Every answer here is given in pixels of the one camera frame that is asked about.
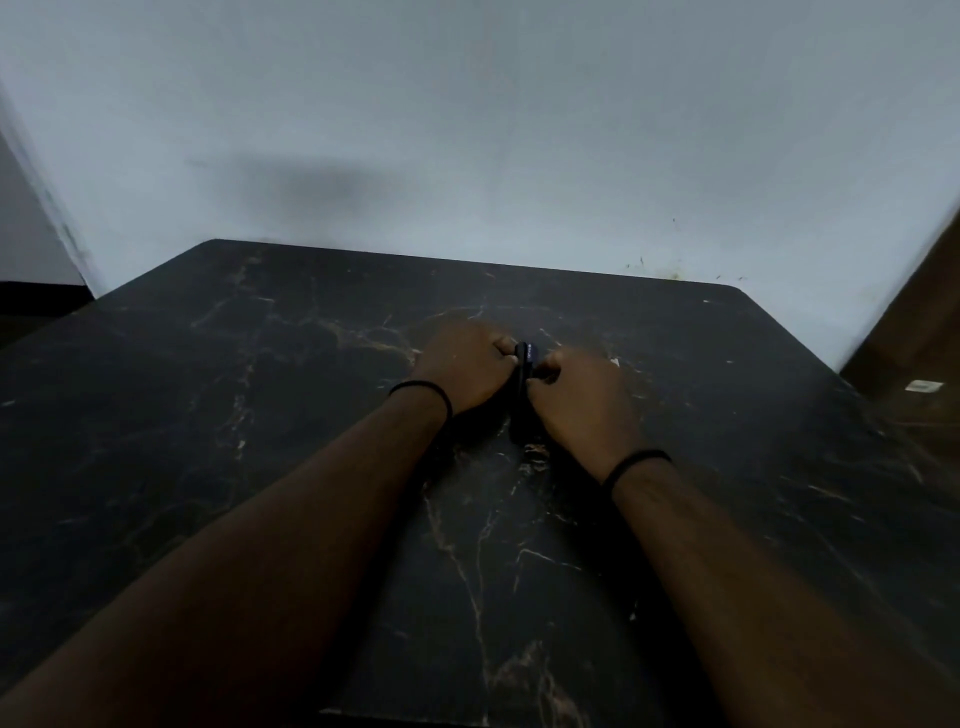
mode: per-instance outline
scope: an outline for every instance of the black hair tie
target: black hair tie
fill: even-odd
[[[432,389],[443,398],[444,404],[446,405],[446,422],[444,423],[444,427],[453,419],[453,404],[450,402],[450,397],[446,395],[444,388],[439,384],[427,381],[426,379],[407,379],[406,381],[401,381],[396,387],[390,390],[390,394],[387,396],[389,397],[396,390],[403,389],[404,387],[426,387],[427,389]]]
[[[606,493],[608,496],[612,496],[613,486],[616,485],[616,481],[620,479],[622,474],[624,474],[631,466],[636,465],[636,463],[649,460],[654,457],[659,458],[660,460],[666,460],[668,463],[673,462],[673,460],[670,459],[670,456],[661,449],[639,449],[623,458],[623,460],[621,460],[619,464],[617,464],[617,466],[610,471],[610,474],[607,475],[607,479],[603,481],[603,485],[600,487],[603,488],[604,493]]]

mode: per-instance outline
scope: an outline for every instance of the black device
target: black device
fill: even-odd
[[[514,355],[517,366],[510,404],[510,439],[518,445],[526,445],[542,439],[540,418],[527,398],[527,379],[534,375],[539,364],[539,353],[536,346],[521,341],[514,348]]]

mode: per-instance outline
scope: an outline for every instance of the hand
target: hand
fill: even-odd
[[[442,328],[430,339],[410,378],[440,385],[458,415],[496,394],[515,366],[510,336],[489,324],[464,321]]]
[[[547,433],[602,482],[627,455],[645,446],[620,368],[579,349],[558,349],[542,367],[552,384],[528,379],[530,403]]]

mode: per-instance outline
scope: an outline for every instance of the marble tabletop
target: marble tabletop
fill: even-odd
[[[213,240],[0,352],[0,692],[457,317],[614,359],[653,438],[758,543],[960,675],[952,484],[736,288]],[[719,719],[622,520],[562,453],[511,443],[497,403],[410,483],[306,700],[461,725]]]

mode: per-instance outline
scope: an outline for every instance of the wall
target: wall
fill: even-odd
[[[960,199],[953,0],[5,0],[108,290],[214,236],[738,285],[839,367]]]
[[[0,136],[0,281],[4,280],[84,284]]]

